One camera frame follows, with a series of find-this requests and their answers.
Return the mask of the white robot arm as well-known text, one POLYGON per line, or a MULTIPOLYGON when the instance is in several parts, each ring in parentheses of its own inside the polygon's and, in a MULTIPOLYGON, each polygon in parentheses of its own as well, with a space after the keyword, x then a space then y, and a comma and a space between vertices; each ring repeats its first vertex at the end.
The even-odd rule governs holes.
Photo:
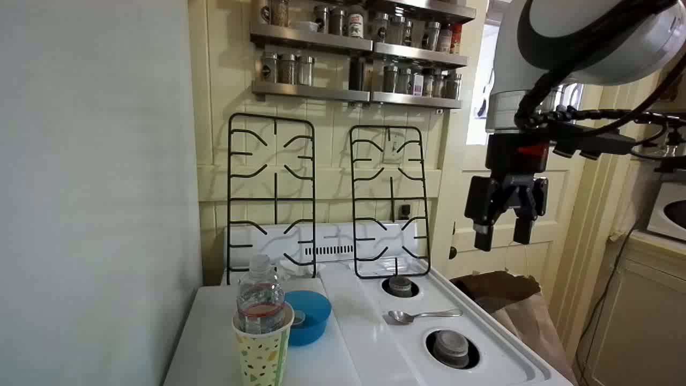
POLYGON ((487 250, 495 221, 514 212, 513 240, 524 244, 546 212, 549 154, 626 154, 628 123, 680 128, 680 117, 631 110, 554 107, 568 84, 616 85, 658 69, 683 70, 683 0, 509 0, 495 45, 487 110, 487 171, 469 183, 465 217, 487 250))

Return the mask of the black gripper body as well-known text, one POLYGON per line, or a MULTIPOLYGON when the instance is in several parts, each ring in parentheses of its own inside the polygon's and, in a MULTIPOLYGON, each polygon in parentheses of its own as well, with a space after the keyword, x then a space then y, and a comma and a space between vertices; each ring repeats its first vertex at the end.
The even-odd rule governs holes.
POLYGON ((469 183, 465 217, 495 221, 506 211, 538 218, 546 212, 549 183, 539 177, 549 145, 524 136, 491 136, 487 145, 487 175, 469 183))

